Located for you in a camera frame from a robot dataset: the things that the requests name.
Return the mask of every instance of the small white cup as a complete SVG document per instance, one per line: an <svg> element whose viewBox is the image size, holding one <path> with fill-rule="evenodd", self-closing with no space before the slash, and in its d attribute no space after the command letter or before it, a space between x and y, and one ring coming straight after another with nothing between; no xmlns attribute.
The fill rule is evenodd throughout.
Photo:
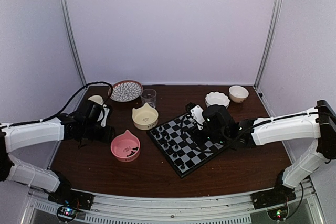
<svg viewBox="0 0 336 224"><path fill-rule="evenodd" d="M229 97L233 102L242 103L246 100L248 95L248 90L242 86L235 85L229 88Z"/></svg>
<svg viewBox="0 0 336 224"><path fill-rule="evenodd" d="M88 100L90 100L92 102L95 102L97 104L100 104L100 105L104 104L103 97L101 97L100 95L93 95L93 96L89 97Z"/></svg>

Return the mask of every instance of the pink bowl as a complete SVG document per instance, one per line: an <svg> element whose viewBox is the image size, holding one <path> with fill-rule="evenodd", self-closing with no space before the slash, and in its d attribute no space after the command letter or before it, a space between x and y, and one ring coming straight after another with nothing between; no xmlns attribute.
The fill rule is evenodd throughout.
<svg viewBox="0 0 336 224"><path fill-rule="evenodd" d="M111 152L117 160L131 162L140 154L140 141L129 130L126 130L112 141Z"/></svg>

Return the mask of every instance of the white fluted bowl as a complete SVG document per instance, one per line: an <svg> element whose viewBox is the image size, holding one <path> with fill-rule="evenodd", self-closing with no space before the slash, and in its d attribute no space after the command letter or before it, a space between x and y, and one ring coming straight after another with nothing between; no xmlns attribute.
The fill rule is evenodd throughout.
<svg viewBox="0 0 336 224"><path fill-rule="evenodd" d="M230 99L224 93L210 92L205 97L205 104L207 107L211 105L216 105L216 104L229 107Z"/></svg>

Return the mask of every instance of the dark wood surface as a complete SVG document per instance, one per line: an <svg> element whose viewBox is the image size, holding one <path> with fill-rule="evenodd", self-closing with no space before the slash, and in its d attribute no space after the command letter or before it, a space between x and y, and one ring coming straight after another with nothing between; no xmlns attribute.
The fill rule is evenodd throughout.
<svg viewBox="0 0 336 224"><path fill-rule="evenodd" d="M169 121L185 112L193 102L205 108L204 98L211 91L228 94L227 86L151 86L157 91L159 123ZM252 87L248 99L241 104L230 103L228 108L236 122L267 113ZM107 97L106 87L92 87L86 98L99 94ZM135 197L195 197L215 196L272 187L277 174L290 165L281 142L253 149L225 151L207 164L181 179L149 139L145 131L133 125L132 108L141 106L140 98L117 103L109 100L113 113L108 124L116 134L126 129L141 142L138 159L130 163L117 161L109 144L93 142L78 149L74 140L63 141L52 164L62 172L73 188L95 193Z"/></svg>

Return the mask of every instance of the metal frame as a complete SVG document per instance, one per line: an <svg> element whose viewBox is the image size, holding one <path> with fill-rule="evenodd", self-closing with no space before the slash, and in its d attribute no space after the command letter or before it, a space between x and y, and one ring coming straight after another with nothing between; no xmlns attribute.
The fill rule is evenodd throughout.
<svg viewBox="0 0 336 224"><path fill-rule="evenodd" d="M82 86L84 86L87 82L84 76L84 71L83 67L80 63L79 56L78 56L78 51L75 43L75 38L74 38L74 33L72 31L71 27L71 22L70 22L70 15L69 15L69 10L68 10L68 4L67 0L60 0L61 1L61 6L62 6L62 11L63 11L63 17L64 17L64 22L67 30L67 37L69 41L69 46L71 50L72 57L74 58L75 62L75 67L77 70L77 73L79 75L80 81Z"/></svg>
<svg viewBox="0 0 336 224"><path fill-rule="evenodd" d="M270 25L269 25L269 30L268 30L268 35L267 35L266 44L265 44L265 48L264 48L264 53L262 54L263 57L261 59L261 63L260 63L260 67L259 67L259 70L258 70L257 78L256 78L256 81L255 81L255 84L254 84L256 89L259 88L262 76L263 76L264 71L265 71L266 63L267 63L267 60L268 60L268 57L269 57L269 54L270 54L270 50L271 50L271 47L272 47L272 42L273 42L274 35L275 35L276 24L277 24L278 19L279 19L281 5L282 5L282 0L274 0L272 18L271 18L271 22L270 22Z"/></svg>
<svg viewBox="0 0 336 224"><path fill-rule="evenodd" d="M313 184L309 179L302 183L305 190L304 199L309 203L305 206L312 214L314 223L324 224ZM248 221L238 223L250 223L251 214L266 211L265 208L254 210L251 193L253 192L195 198L134 198L93 193L91 211L84 210L77 220L84 223L215 224L222 223L221 221L234 223L230 220L247 218L245 220ZM297 199L291 202L298 202L301 194L301 188L298 187ZM45 193L31 189L21 223L33 223L34 209L55 214L59 205L48 201L47 197Z"/></svg>

